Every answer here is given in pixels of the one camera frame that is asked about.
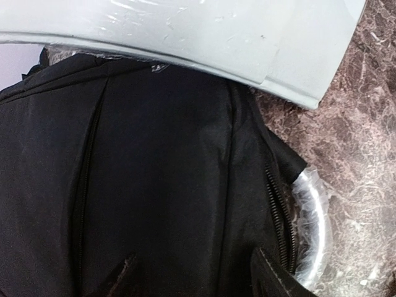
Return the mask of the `black student backpack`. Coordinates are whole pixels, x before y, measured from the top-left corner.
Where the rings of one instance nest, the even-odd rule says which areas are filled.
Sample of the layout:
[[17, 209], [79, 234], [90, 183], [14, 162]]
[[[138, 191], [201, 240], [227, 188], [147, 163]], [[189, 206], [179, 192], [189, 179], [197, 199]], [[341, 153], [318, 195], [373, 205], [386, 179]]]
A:
[[247, 86], [77, 54], [1, 92], [2, 296], [310, 296]]

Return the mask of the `grey notebook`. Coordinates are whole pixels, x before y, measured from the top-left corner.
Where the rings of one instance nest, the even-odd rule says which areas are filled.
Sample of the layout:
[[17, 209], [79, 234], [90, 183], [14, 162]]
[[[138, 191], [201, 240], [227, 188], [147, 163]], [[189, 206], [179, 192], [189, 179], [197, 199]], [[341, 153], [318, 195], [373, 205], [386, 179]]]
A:
[[1, 42], [178, 64], [307, 109], [324, 97], [364, 1], [2, 1]]

